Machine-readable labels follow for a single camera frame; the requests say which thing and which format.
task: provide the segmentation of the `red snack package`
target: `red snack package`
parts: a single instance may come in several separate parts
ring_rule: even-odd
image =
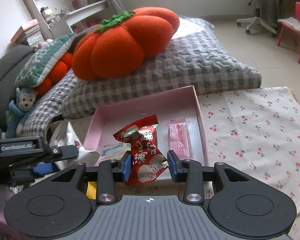
[[[126,185],[149,184],[168,167],[167,159],[157,148],[157,125],[154,114],[128,124],[113,135],[117,141],[131,144],[134,164]]]

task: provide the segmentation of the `cherry print tablecloth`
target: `cherry print tablecloth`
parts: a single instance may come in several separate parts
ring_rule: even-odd
[[[289,195],[297,206],[290,236],[300,239],[300,105],[288,88],[198,96],[210,165],[229,165]],[[213,195],[212,189],[206,195]]]

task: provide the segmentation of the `white crosshair logo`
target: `white crosshair logo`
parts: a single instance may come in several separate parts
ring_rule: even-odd
[[[155,200],[156,200],[156,199],[153,199],[153,198],[151,198],[151,197],[145,199],[145,201],[147,201],[147,202],[149,202],[149,203],[151,203],[151,202],[153,202],[153,201],[155,201]]]

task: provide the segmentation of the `shelf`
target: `shelf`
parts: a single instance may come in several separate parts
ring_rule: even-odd
[[[106,2],[106,0],[103,0],[69,12],[64,15],[62,19],[65,20],[69,26],[71,26],[106,8],[108,8],[108,3]]]

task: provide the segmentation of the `floor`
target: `floor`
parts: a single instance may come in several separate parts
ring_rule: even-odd
[[[287,32],[277,47],[277,39],[269,32],[251,30],[251,35],[247,35],[245,28],[238,27],[235,21],[213,24],[216,37],[232,56],[260,70],[261,87],[289,87],[300,104],[300,64],[297,63],[300,42],[295,46]]]

